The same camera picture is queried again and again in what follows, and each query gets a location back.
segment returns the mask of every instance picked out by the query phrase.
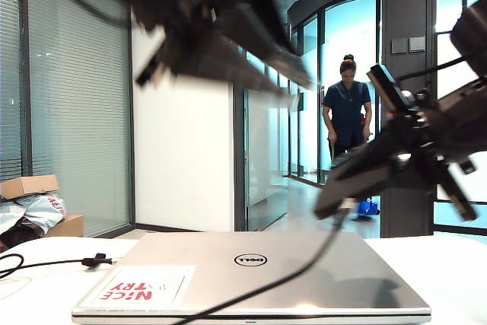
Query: gray pillar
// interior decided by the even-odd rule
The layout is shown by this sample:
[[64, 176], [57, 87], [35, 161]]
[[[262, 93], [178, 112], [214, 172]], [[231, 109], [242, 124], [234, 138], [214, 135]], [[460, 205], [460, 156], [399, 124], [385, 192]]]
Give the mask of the gray pillar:
[[[383, 60], [392, 76], [425, 69], [433, 63], [432, 19], [435, 0], [383, 0]], [[424, 50], [411, 51], [409, 43]], [[431, 80], [417, 77], [400, 86], [416, 92], [429, 88]], [[391, 187], [381, 196], [380, 236], [405, 237], [433, 234], [431, 192]]]

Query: robotic arm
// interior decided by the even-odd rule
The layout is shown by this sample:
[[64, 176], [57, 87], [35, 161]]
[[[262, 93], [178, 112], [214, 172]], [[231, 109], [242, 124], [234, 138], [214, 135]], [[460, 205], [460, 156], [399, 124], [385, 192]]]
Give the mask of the robotic arm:
[[237, 45], [305, 88], [310, 77], [294, 54], [273, 0], [122, 0], [146, 30], [162, 26], [166, 38], [136, 79], [144, 85], [158, 69], [175, 75], [229, 81], [280, 94]]

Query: window blinds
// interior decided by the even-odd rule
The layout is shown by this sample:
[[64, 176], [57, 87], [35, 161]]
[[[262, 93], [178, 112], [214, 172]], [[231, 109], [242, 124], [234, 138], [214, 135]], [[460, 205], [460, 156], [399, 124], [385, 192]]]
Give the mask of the window blinds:
[[[117, 0], [87, 0], [129, 21]], [[28, 0], [33, 173], [56, 174], [84, 234], [129, 223], [129, 33], [71, 0]]]
[[18, 0], [0, 0], [0, 180], [21, 175]]

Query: laptop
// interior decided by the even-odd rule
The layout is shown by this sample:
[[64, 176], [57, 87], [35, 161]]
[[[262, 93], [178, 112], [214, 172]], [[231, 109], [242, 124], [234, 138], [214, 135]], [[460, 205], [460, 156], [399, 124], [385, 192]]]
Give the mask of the laptop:
[[[79, 324], [171, 324], [299, 269], [327, 232], [150, 233], [73, 308]], [[310, 270], [192, 323], [405, 324], [429, 306], [354, 232]]]

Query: cable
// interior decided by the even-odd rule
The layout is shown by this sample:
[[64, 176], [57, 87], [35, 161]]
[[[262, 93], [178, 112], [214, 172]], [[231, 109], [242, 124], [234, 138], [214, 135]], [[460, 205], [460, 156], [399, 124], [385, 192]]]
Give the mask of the cable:
[[21, 261], [19, 262], [19, 264], [17, 264], [16, 266], [14, 266], [12, 268], [0, 270], [0, 274], [4, 273], [2, 276], [0, 276], [0, 279], [4, 278], [6, 276], [9, 276], [14, 272], [17, 272], [19, 269], [32, 268], [33, 266], [51, 266], [54, 264], [78, 263], [79, 262], [79, 263], [83, 264], [84, 266], [93, 267], [93, 266], [97, 266], [98, 264], [101, 264], [101, 263], [106, 263], [106, 264], [113, 264], [114, 263], [114, 260], [106, 259], [107, 255], [103, 254], [103, 253], [97, 253], [97, 255], [94, 258], [83, 258], [83, 259], [73, 259], [73, 260], [57, 260], [55, 262], [35, 263], [35, 264], [28, 264], [26, 266], [22, 266], [22, 264], [24, 264], [24, 257], [21, 254], [11, 253], [11, 254], [7, 254], [4, 256], [0, 256], [0, 261], [3, 259], [7, 259], [9, 257], [12, 257], [12, 256], [19, 258]]
[[439, 70], [449, 68], [450, 66], [456, 65], [462, 61], [466, 61], [468, 59], [471, 59], [475, 55], [481, 53], [482, 51], [486, 51], [486, 50], [487, 50], [487, 43], [484, 45], [481, 45], [478, 49], [472, 51], [471, 53], [467, 53], [465, 56], [459, 57], [458, 59], [454, 59], [454, 60], [451, 60], [449, 62], [445, 62], [444, 64], [435, 66], [433, 68], [425, 69], [425, 70], [422, 70], [420, 72], [412, 72], [411, 74], [405, 74], [405, 75], [399, 76], [398, 78], [396, 78], [396, 81], [404, 81], [406, 79], [414, 78], [416, 76], [422, 76], [422, 75], [429, 74], [431, 72], [437, 72]]
[[277, 279], [274, 282], [270, 282], [267, 285], [264, 285], [262, 287], [259, 287], [257, 289], [254, 289], [254, 290], [252, 290], [250, 292], [247, 292], [246, 294], [243, 294], [241, 296], [238, 296], [236, 298], [233, 298], [231, 300], [228, 300], [226, 302], [223, 302], [221, 304], [218, 304], [218, 305], [216, 305], [214, 307], [211, 307], [211, 308], [209, 308], [207, 310], [201, 311], [201, 312], [199, 312], [197, 314], [188, 316], [188, 317], [184, 318], [183, 320], [177, 321], [176, 323], [174, 323], [172, 325], [185, 325], [186, 323], [190, 323], [191, 321], [205, 318], [206, 315], [210, 315], [210, 314], [212, 314], [212, 313], [214, 313], [216, 311], [219, 311], [219, 310], [221, 310], [223, 308], [226, 308], [226, 307], [229, 307], [229, 306], [231, 306], [233, 304], [237, 304], [238, 302], [247, 300], [248, 298], [251, 298], [253, 296], [259, 295], [259, 294], [261, 294], [263, 292], [266, 292], [266, 291], [268, 291], [270, 289], [273, 289], [275, 287], [278, 287], [280, 285], [283, 285], [286, 282], [289, 282], [292, 279], [297, 278], [298, 276], [301, 276], [306, 271], [308, 271], [309, 268], [311, 268], [318, 261], [318, 259], [321, 258], [328, 251], [328, 249], [331, 246], [332, 242], [335, 240], [336, 235], [338, 234], [340, 228], [342, 227], [343, 221], [345, 220], [345, 217], [349, 213], [350, 208], [352, 206], [354, 206], [354, 205], [350, 205], [350, 200], [349, 199], [344, 199], [344, 203], [342, 204], [342, 207], [338, 211], [338, 214], [336, 216], [336, 220], [333, 222], [333, 229], [329, 233], [329, 236], [323, 242], [323, 244], [318, 249], [318, 251], [314, 254], [313, 258], [311, 258], [311, 260], [308, 263], [304, 264], [300, 269], [297, 269], [293, 273], [291, 273], [291, 274], [289, 274], [289, 275], [287, 275], [285, 277], [282, 277], [281, 279]]
[[85, 0], [72, 0], [72, 1], [74, 1], [80, 7], [82, 7], [85, 11], [90, 12], [96, 18], [100, 19], [101, 21], [103, 21], [107, 24], [110, 24], [114, 27], [121, 27], [121, 28], [127, 28], [128, 27], [127, 21], [112, 18], [108, 14], [105, 14], [102, 11], [96, 9], [93, 5], [89, 4]]

